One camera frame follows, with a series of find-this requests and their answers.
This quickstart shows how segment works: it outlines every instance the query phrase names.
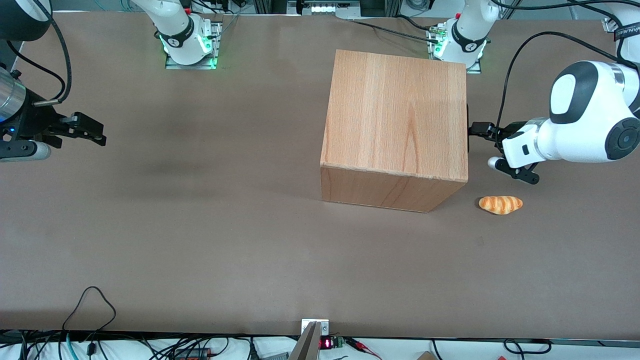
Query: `red wire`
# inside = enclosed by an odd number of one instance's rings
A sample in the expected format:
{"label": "red wire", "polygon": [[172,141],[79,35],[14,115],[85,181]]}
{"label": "red wire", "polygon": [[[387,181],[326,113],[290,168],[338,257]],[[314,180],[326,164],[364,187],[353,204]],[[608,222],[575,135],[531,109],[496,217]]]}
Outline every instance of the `red wire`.
{"label": "red wire", "polygon": [[377,357],[378,359],[382,360],[382,358],[378,354],[376,354],[375,352],[373,352],[373,351],[371,351],[369,349],[367,349],[367,350],[369,351],[367,354],[373,355],[373,356]]}
{"label": "red wire", "polygon": [[363,350],[365,352],[365,354],[369,354],[369,355],[373,355],[375,357],[377,357],[378,359],[382,360],[382,358],[380,357],[380,355],[376,354],[375,352],[373,352],[371,349],[369,349],[367,347],[367,345],[364,345],[361,342],[356,343],[356,346],[358,348],[360,348],[360,350]]}

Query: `croissant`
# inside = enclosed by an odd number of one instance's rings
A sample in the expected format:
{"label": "croissant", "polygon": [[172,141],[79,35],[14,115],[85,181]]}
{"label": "croissant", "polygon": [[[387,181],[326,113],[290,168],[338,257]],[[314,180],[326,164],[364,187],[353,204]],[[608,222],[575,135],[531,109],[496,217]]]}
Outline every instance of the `croissant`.
{"label": "croissant", "polygon": [[478,202],[481,208],[496,215],[507,215],[522,207],[522,200],[515,196],[485,196]]}

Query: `mounting plate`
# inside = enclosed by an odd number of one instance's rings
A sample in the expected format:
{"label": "mounting plate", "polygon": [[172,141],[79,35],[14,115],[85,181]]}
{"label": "mounting plate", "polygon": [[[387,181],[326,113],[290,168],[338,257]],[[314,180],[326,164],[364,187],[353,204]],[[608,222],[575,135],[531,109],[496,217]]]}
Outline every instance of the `mounting plate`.
{"label": "mounting plate", "polygon": [[310,322],[320,322],[320,325],[322,325],[322,336],[328,336],[329,335],[329,320],[327,319],[302,319],[301,322],[301,327],[300,327],[300,334],[302,334],[305,329],[307,328],[307,325]]}

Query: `table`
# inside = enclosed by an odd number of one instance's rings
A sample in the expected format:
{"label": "table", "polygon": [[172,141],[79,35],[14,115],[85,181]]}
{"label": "table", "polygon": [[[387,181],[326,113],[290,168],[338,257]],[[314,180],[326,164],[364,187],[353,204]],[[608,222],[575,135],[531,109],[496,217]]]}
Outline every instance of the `table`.
{"label": "table", "polygon": [[[327,203],[335,50],[425,57],[422,44],[333,17],[242,16],[218,69],[164,70],[145,14],[56,18],[74,79],[58,111],[103,122],[108,144],[65,140],[47,161],[2,164],[2,328],[60,328],[97,285],[118,309],[112,330],[295,334],[323,317],[343,335],[640,340],[640,154],[542,163],[531,186],[490,170],[497,151],[472,139],[468,184],[432,213]],[[598,22],[499,21],[468,76],[470,121],[495,120],[513,53],[542,30],[612,51]],[[64,73],[52,31],[24,53]],[[547,115],[554,78],[583,59],[602,58],[561,38],[525,48],[505,123]],[[524,207],[491,215],[475,206],[485,195]],[[93,293],[70,327],[108,318]]]}

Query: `wooden cube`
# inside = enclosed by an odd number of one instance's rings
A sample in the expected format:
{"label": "wooden cube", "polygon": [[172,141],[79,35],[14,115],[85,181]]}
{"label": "wooden cube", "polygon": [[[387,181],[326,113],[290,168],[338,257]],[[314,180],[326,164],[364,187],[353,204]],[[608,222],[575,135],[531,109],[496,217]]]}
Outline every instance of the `wooden cube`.
{"label": "wooden cube", "polygon": [[320,159],[322,198],[427,212],[467,183],[459,63],[338,50]]}

